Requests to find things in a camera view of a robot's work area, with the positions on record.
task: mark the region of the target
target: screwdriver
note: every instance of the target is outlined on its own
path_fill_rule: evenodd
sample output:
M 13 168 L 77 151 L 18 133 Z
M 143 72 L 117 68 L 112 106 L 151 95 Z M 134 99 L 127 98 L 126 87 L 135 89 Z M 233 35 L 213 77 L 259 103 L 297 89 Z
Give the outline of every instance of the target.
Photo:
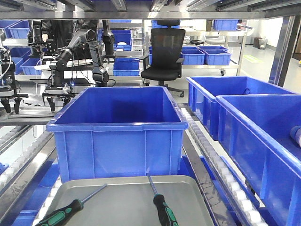
M 68 206 L 53 211 L 45 216 L 36 226 L 63 226 L 75 213 L 84 208 L 84 203 L 91 199 L 98 192 L 103 190 L 108 184 L 101 186 L 83 200 L 75 199 Z
M 168 205 L 165 202 L 164 195 L 158 194 L 151 177 L 149 175 L 147 175 L 147 177 L 149 178 L 150 185 L 155 194 L 153 202 L 157 207 L 158 217 L 161 226 L 179 226 L 177 220 L 175 219 L 173 211 L 168 207 Z

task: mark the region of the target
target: screwdriver handle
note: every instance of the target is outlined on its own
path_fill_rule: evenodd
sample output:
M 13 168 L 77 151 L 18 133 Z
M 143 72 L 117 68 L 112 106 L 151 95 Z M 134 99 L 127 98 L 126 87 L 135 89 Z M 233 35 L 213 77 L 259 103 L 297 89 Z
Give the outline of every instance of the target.
M 164 195 L 155 195 L 153 202 L 157 207 L 158 217 L 161 226 L 179 226 L 177 220 L 175 219 L 173 211 L 168 207 L 168 205 L 165 202 Z
M 45 216 L 36 226 L 62 226 L 83 208 L 84 205 L 82 202 L 75 199 L 68 206 L 55 210 Z

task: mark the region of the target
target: chair backrest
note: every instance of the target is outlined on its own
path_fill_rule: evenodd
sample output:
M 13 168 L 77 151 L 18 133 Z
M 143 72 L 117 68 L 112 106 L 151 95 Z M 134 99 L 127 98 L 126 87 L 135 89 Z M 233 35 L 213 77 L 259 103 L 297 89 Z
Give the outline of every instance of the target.
M 162 69 L 178 69 L 184 42 L 185 30 L 175 28 L 154 28 L 151 30 L 151 66 Z

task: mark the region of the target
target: black office chair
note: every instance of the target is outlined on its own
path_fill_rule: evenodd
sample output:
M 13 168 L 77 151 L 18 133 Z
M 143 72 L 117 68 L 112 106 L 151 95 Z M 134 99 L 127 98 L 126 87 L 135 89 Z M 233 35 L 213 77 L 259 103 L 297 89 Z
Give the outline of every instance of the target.
M 158 20 L 158 25 L 168 27 L 180 24 L 179 20 Z M 159 86 L 166 86 L 168 90 L 180 92 L 184 97 L 184 91 L 164 84 L 164 81 L 173 81 L 182 77 L 183 58 L 180 58 L 184 41 L 185 30 L 175 28 L 154 28 L 151 30 L 152 62 L 146 69 L 146 59 L 143 56 L 143 69 L 141 77 L 159 81 Z

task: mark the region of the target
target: chair armrest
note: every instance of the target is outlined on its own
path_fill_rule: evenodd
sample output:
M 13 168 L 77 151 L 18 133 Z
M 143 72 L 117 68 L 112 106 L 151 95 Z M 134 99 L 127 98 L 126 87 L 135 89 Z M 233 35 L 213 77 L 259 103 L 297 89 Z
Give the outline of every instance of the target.
M 149 55 L 143 55 L 141 57 L 139 57 L 140 60 L 143 61 L 143 70 L 146 69 L 146 66 L 149 64 L 149 61 L 147 61 L 147 64 L 146 64 L 146 59 L 149 58 Z
M 179 58 L 179 59 L 177 59 L 176 63 L 177 63 L 177 64 L 182 64 L 183 61 L 184 61 L 184 58 Z

